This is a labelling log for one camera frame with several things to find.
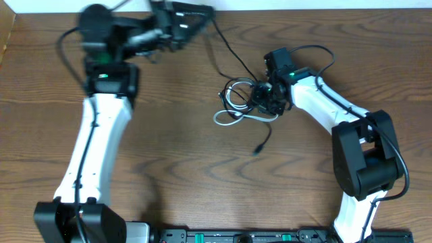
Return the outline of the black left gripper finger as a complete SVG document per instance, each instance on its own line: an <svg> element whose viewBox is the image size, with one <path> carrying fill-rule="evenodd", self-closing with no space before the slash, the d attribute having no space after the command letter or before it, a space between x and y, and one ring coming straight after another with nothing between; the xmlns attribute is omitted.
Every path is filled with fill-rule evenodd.
<svg viewBox="0 0 432 243"><path fill-rule="evenodd" d="M215 9L208 5L173 2L172 7L174 20L178 24L207 23L215 14Z"/></svg>
<svg viewBox="0 0 432 243"><path fill-rule="evenodd" d="M200 34L209 19L203 16L176 16L172 25L172 47L183 47Z"/></svg>

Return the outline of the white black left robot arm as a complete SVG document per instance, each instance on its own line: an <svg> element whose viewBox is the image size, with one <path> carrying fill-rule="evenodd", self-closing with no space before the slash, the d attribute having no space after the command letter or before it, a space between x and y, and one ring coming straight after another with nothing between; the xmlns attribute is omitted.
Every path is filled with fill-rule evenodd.
<svg viewBox="0 0 432 243"><path fill-rule="evenodd" d="M214 18L208 5L151 1L144 19L116 16L92 4L78 16L86 94L67 171L50 202L38 202L34 222L45 242L158 242L148 223L126 221L109 206L119 143L134 112L140 70L130 63L161 49L177 51Z"/></svg>

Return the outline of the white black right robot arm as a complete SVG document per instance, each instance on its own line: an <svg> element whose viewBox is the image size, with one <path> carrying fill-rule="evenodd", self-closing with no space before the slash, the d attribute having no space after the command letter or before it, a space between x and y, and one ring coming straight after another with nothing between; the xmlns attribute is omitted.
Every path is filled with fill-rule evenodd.
<svg viewBox="0 0 432 243"><path fill-rule="evenodd" d="M273 70L267 82L253 85L250 104L276 117L286 107L297 107L330 133L333 172L343 191L333 222L340 242L366 242L379 204L408 192L410 174L389 114L354 105L319 74Z"/></svg>

